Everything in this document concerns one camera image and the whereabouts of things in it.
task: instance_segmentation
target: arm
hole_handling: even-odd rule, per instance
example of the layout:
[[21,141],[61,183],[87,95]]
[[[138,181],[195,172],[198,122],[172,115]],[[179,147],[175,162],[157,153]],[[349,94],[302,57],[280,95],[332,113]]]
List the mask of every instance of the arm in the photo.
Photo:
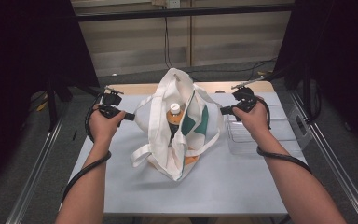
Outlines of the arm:
[[[266,108],[257,103],[245,113],[233,108],[260,148],[289,155],[267,126]],[[284,206],[295,223],[346,223],[322,184],[307,170],[289,161],[265,158]]]
[[[92,113],[89,126],[94,136],[94,145],[83,168],[104,157],[109,150],[118,123],[124,119],[120,112],[111,119],[101,113]],[[106,162],[83,175],[68,192],[56,223],[102,223]]]

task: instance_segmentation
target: beverage bottle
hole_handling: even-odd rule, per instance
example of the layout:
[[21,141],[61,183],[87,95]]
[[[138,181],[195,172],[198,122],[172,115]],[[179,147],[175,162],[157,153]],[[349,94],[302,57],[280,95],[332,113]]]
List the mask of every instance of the beverage bottle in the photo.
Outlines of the beverage bottle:
[[171,129],[171,140],[179,129],[180,120],[183,117],[183,110],[179,104],[171,104],[170,110],[167,112],[167,121]]

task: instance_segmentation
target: plastic box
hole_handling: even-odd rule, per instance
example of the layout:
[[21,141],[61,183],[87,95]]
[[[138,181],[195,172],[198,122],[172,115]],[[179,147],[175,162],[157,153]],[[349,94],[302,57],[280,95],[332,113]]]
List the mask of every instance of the plastic box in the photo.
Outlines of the plastic box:
[[[292,156],[301,156],[301,150],[312,135],[296,105],[269,105],[271,132]],[[228,115],[226,118],[228,148],[232,154],[257,155],[257,143],[243,127],[241,121]]]

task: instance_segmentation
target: white tote bag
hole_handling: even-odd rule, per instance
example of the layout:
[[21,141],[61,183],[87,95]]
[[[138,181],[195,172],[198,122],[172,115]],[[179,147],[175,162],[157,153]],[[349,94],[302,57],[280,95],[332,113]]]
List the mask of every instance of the white tote bag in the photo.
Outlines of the white tote bag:
[[[151,102],[148,123],[139,109]],[[209,112],[206,102],[217,106],[216,134],[205,143]],[[179,129],[171,141],[167,121],[170,105],[177,103],[184,110]],[[147,133],[148,143],[131,155],[136,167],[146,158],[160,172],[172,180],[185,177],[199,160],[199,156],[219,138],[223,130],[223,116],[208,93],[193,83],[189,75],[172,68],[158,84],[156,93],[144,99],[135,110],[135,122]]]

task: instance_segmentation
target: white table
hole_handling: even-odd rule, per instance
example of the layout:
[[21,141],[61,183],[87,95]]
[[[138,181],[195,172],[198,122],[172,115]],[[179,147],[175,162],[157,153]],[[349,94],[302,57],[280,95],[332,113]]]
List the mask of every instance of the white table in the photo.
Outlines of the white table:
[[[275,92],[257,95],[269,105],[280,104]],[[145,97],[124,95],[119,108],[132,112]],[[212,94],[212,97],[222,106],[236,104],[231,94]],[[215,113],[217,110],[210,108],[211,118]],[[215,119],[209,121],[207,137],[215,133]],[[132,168],[131,153],[146,143],[146,134],[135,122],[121,122],[110,146],[112,158],[107,163],[106,214],[211,217],[287,213],[264,159],[230,153],[226,130],[179,182],[170,180],[147,161]],[[87,138],[72,175],[80,170],[91,146]],[[302,153],[296,156],[305,161]]]

